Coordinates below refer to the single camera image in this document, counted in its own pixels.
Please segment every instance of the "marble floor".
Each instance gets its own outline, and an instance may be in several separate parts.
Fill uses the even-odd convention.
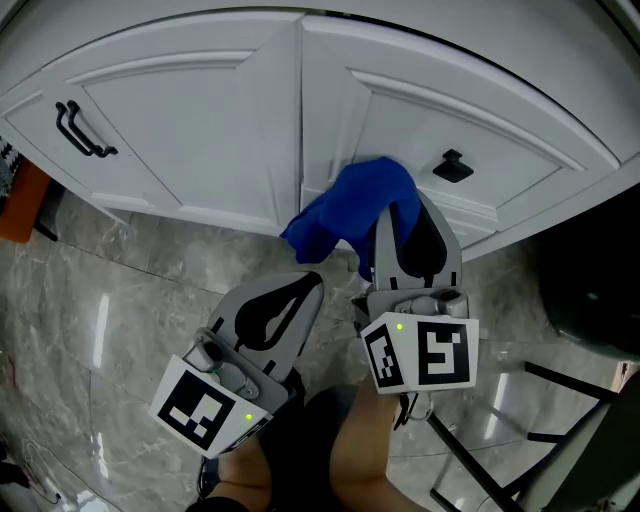
[[[58,243],[34,232],[27,245],[0,244],[0,428],[12,456],[62,499],[50,505],[16,484],[0,494],[14,512],[184,510],[199,456],[147,415],[168,358],[236,284],[300,267],[279,239],[140,214],[117,225],[69,193],[53,227]],[[465,264],[483,338],[478,382],[433,394],[441,420],[500,483],[548,452],[527,430],[563,433],[593,405],[525,374],[522,361],[605,387],[616,370],[554,333],[534,259],[525,242]],[[326,291],[297,363],[313,395],[358,382],[367,366],[349,305],[363,286],[355,255],[307,267]],[[392,435],[388,474],[432,510],[432,486],[465,512],[485,498],[425,423]]]

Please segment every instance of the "blue cloth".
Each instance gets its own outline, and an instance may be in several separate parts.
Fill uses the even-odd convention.
[[[371,281],[371,227],[392,203],[398,212],[397,235],[404,244],[421,207],[413,178],[387,157],[351,164],[343,169],[333,187],[294,218],[280,236],[295,249],[298,263],[320,263],[344,239],[360,257],[360,275]]]

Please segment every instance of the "black knob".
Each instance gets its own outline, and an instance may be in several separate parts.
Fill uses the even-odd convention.
[[[458,183],[459,181],[468,178],[473,174],[473,169],[468,165],[463,164],[460,161],[461,157],[462,153],[458,153],[455,149],[450,149],[442,155],[442,158],[444,158],[445,161],[433,170],[433,174],[440,176],[451,183]]]

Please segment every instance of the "cabinet panel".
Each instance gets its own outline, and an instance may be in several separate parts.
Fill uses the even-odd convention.
[[[277,233],[296,212],[299,17],[169,20],[83,48],[49,72],[95,102],[179,215]]]
[[[61,92],[64,87],[47,84],[44,77],[36,78],[41,80],[42,90],[9,106],[1,115],[13,130],[90,191],[92,199],[101,204],[166,210],[176,206],[171,194],[132,154],[89,98],[78,94],[65,95]],[[15,96],[19,97],[19,92],[16,91]],[[69,99],[80,106],[80,113],[75,119],[78,128],[96,144],[116,147],[117,154],[102,159],[96,155],[86,156],[56,128],[58,111],[55,104],[58,101],[66,104]],[[68,119],[67,111],[62,125],[70,132]],[[47,171],[48,167],[45,165],[43,170]]]
[[[402,163],[439,205],[502,230],[619,165],[591,132],[508,73],[427,38],[372,24],[303,20],[303,185],[325,190],[345,165]],[[474,173],[434,174],[453,149]]]

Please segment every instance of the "cable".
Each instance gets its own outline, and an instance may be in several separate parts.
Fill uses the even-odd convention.
[[[204,477],[204,465],[207,462],[207,458],[203,455],[200,460],[200,471],[198,471],[198,481],[196,482],[196,489],[198,491],[198,499],[204,499],[202,497],[202,478]]]
[[[429,409],[424,413],[424,416],[413,416],[411,413],[407,414],[408,418],[413,421],[427,421],[431,414],[433,414],[433,400],[431,399],[431,393],[426,392],[427,398],[429,399]]]
[[[56,454],[53,453],[49,448],[47,448],[46,446],[41,445],[38,441],[36,441],[35,439],[22,439],[22,456],[24,457],[25,462],[29,462],[27,460],[27,457],[31,460],[31,462],[33,462],[33,457],[31,456],[31,452],[29,451],[29,445],[33,445],[37,448],[41,448],[47,452],[49,452],[49,454],[56,459],[56,461],[58,462],[58,464],[60,464],[65,470],[67,470],[67,472],[71,473],[73,476],[75,476],[78,480],[80,480],[80,482],[82,482],[85,487],[87,489],[89,489],[93,494],[95,494],[98,498],[100,498],[102,501],[108,503],[109,505],[111,505],[114,509],[118,510],[119,512],[123,512],[122,509],[120,507],[117,507],[116,505],[114,505],[111,501],[109,501],[107,498],[105,498],[104,496],[102,496],[100,493],[96,492],[94,489],[91,488],[91,486],[89,484],[87,484],[87,482],[85,482],[82,478],[80,478],[78,476],[78,474],[74,471],[72,471],[71,469],[69,469],[58,457],[56,457]],[[38,451],[38,455],[40,455],[40,459],[42,460],[42,462],[44,463],[44,465],[47,467],[47,470],[53,474],[53,470],[51,469],[51,466],[49,466],[49,464],[47,464],[47,461],[44,460],[44,457],[42,456],[42,454]],[[56,493],[56,496],[58,497],[58,501],[60,500],[60,494]]]
[[[29,487],[29,489],[31,489],[33,492],[35,492],[38,496],[40,496],[47,503],[51,503],[52,505],[57,505],[58,503],[60,503],[60,495],[58,493],[56,493],[56,501],[51,501],[44,494],[42,494],[40,491],[36,491],[35,488]]]
[[[478,508],[476,509],[476,512],[480,512],[480,509],[481,509],[481,508],[482,508],[482,506],[487,502],[487,500],[488,500],[489,498],[491,498],[491,496],[487,496],[485,499],[483,499],[483,500],[480,502],[480,505],[478,505]]]

